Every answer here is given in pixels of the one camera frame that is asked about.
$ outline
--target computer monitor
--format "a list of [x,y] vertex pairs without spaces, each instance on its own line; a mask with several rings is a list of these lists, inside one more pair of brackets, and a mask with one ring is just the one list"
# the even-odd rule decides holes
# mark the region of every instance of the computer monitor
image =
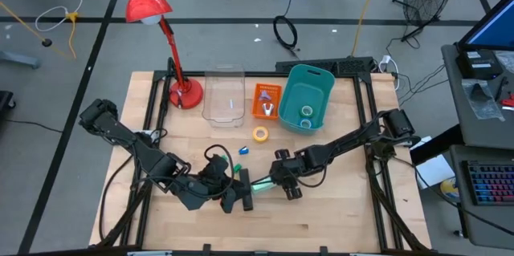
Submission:
[[514,0],[500,0],[459,42],[463,51],[514,51]]

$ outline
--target plastic bag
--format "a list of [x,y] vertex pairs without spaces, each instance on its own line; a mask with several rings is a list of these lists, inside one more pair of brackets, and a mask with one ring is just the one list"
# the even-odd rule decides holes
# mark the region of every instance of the plastic bag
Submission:
[[514,52],[512,51],[497,51],[495,52],[496,58],[504,65],[504,67],[514,73]]
[[467,101],[479,120],[500,119],[505,121],[498,108],[487,81],[479,79],[463,79],[462,82]]

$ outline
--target yellow tape roll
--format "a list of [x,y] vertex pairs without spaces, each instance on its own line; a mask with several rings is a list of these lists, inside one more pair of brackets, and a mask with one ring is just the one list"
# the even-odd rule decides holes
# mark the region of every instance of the yellow tape roll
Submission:
[[[259,132],[263,132],[264,135],[263,136],[257,136],[257,133]],[[267,140],[267,138],[269,137],[270,133],[267,131],[267,128],[265,127],[257,127],[254,129],[254,132],[253,132],[253,136],[254,136],[254,140],[257,140],[259,143],[263,143],[264,141]]]

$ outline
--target keyboard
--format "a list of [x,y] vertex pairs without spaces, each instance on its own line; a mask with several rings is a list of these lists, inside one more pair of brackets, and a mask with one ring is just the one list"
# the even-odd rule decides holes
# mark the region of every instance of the keyboard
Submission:
[[514,205],[514,163],[464,161],[475,205]]
[[332,72],[335,76],[348,73],[371,72],[374,65],[373,58],[370,56],[360,58],[348,57],[346,59],[313,59],[277,62],[275,70],[279,72],[289,72],[296,64],[307,64],[318,67]]

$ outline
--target lamp base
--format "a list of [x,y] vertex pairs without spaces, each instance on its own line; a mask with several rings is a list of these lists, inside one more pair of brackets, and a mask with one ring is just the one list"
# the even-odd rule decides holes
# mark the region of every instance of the lamp base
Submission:
[[177,108],[194,108],[202,101],[202,85],[196,79],[187,79],[186,89],[181,90],[178,82],[169,89],[169,101]]

